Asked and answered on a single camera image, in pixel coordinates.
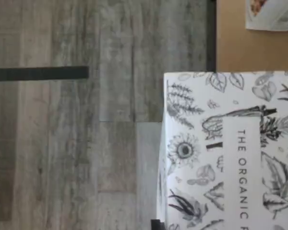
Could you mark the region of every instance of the wooden floor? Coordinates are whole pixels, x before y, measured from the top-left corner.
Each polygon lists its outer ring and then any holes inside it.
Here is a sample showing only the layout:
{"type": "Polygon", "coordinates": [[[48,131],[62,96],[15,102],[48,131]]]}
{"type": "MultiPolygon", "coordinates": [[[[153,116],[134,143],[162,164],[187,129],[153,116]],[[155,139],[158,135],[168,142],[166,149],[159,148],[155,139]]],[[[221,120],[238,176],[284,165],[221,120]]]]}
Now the wooden floor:
{"type": "Polygon", "coordinates": [[[149,230],[167,71],[206,68],[206,0],[0,0],[0,230],[149,230]]]}

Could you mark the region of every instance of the package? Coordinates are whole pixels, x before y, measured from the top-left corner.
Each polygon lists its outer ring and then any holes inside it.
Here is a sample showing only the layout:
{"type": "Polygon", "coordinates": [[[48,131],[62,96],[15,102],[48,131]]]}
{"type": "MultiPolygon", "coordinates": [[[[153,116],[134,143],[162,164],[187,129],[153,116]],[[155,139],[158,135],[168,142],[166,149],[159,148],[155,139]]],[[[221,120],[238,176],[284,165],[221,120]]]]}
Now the package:
{"type": "Polygon", "coordinates": [[[169,230],[288,230],[288,72],[167,73],[158,215],[169,230]]]}
{"type": "Polygon", "coordinates": [[[288,0],[246,0],[246,28],[288,31],[288,0]]]}

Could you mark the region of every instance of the fern illustration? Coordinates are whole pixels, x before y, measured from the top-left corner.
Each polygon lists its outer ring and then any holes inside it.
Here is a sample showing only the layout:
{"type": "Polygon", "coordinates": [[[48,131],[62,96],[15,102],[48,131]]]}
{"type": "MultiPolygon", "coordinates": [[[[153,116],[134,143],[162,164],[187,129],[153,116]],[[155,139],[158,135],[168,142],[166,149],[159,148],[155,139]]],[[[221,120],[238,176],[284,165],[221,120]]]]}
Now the fern illustration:
{"type": "Polygon", "coordinates": [[[169,116],[189,129],[194,125],[187,119],[188,115],[202,114],[203,109],[194,104],[192,90],[181,84],[167,85],[167,111],[169,116]]]}

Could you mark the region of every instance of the brown cardboard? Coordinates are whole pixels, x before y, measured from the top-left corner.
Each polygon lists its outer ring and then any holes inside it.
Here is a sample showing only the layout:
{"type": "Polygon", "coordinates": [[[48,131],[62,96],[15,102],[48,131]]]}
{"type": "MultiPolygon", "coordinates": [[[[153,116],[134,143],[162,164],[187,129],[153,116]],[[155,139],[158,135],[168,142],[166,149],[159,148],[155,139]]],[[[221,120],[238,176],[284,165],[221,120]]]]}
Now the brown cardboard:
{"type": "Polygon", "coordinates": [[[218,0],[216,36],[217,71],[288,70],[288,32],[246,30],[245,0],[218,0]]]}

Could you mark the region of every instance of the black strip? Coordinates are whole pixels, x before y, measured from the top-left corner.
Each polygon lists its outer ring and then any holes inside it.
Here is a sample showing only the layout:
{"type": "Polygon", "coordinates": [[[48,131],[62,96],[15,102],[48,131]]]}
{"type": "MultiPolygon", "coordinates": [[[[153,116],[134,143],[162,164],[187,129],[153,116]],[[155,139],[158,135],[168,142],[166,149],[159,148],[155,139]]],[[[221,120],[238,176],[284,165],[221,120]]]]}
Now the black strip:
{"type": "Polygon", "coordinates": [[[206,145],[207,150],[210,150],[210,149],[213,149],[213,148],[222,148],[222,147],[223,147],[223,143],[222,142],[211,144],[211,145],[206,145]]]}
{"type": "Polygon", "coordinates": [[[216,0],[207,1],[207,71],[216,72],[216,0]]]}
{"type": "Polygon", "coordinates": [[[151,219],[150,223],[151,223],[151,230],[161,230],[160,229],[161,222],[159,219],[151,219]]]}
{"type": "Polygon", "coordinates": [[[0,81],[87,79],[88,66],[0,69],[0,81]]]}

